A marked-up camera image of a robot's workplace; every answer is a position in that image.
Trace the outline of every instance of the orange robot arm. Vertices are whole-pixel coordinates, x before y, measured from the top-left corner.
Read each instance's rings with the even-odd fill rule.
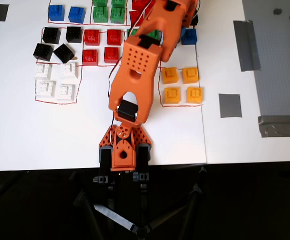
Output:
[[[159,61],[169,60],[178,43],[181,27],[188,27],[191,23],[197,2],[156,0],[135,36],[124,42],[121,66],[112,82],[109,97],[109,109],[121,125],[110,127],[99,144],[101,168],[111,156],[111,171],[134,171],[138,149],[142,147],[142,153],[147,148],[150,151],[151,141],[141,124],[147,121],[153,103],[156,70]],[[163,33],[162,45],[146,35],[154,30]],[[136,96],[137,104],[123,100],[127,92]]]

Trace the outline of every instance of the cable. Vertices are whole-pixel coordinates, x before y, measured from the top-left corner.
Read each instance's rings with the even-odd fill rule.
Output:
[[[193,18],[192,18],[192,19],[194,19],[194,18],[197,16],[197,14],[198,14],[198,11],[199,11],[199,9],[200,9],[200,1],[201,1],[201,0],[199,0],[199,5],[198,5],[197,12],[196,12],[196,14],[193,16]]]

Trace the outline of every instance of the black tripod leg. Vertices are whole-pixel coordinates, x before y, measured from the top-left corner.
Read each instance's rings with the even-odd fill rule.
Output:
[[[74,205],[82,207],[88,222],[87,226],[92,239],[104,240],[94,215],[95,207],[89,204],[88,199],[83,191],[78,194],[74,201]]]

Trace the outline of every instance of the blue block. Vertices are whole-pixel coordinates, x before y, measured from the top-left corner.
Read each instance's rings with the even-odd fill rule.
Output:
[[[72,6],[69,12],[69,21],[71,23],[83,24],[86,11],[83,7]]]
[[[186,29],[184,36],[181,38],[183,45],[195,45],[197,43],[196,29]]]
[[[49,6],[50,21],[63,21],[65,19],[65,8],[62,5]]]

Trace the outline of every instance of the orange lego block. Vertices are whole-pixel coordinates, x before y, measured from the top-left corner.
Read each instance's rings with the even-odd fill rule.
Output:
[[[203,89],[199,87],[187,88],[187,100],[189,104],[200,104],[203,101]]]
[[[198,71],[196,67],[184,68],[183,69],[183,83],[184,84],[195,84],[199,80]]]
[[[164,84],[175,84],[178,82],[178,75],[175,67],[163,68],[162,75]]]
[[[179,87],[165,88],[165,104],[178,104],[180,102]]]

